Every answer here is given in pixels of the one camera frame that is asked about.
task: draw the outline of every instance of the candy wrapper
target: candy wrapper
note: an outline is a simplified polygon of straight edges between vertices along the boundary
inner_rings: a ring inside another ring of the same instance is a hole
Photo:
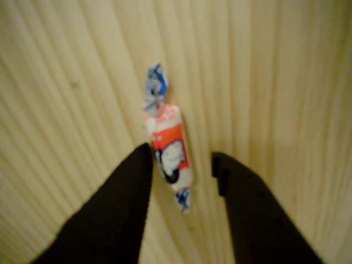
[[[148,70],[145,85],[143,110],[159,170],[175,192],[179,208],[188,211],[193,173],[180,110],[177,106],[164,104],[168,80],[159,63]]]

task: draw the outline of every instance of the wooden surface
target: wooden surface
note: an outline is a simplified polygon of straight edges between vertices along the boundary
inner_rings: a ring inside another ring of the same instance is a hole
[[[326,263],[352,263],[349,0],[0,1],[0,263],[26,263],[148,140],[147,67],[184,115],[182,214],[155,172],[141,263],[234,263],[210,152],[263,176]]]

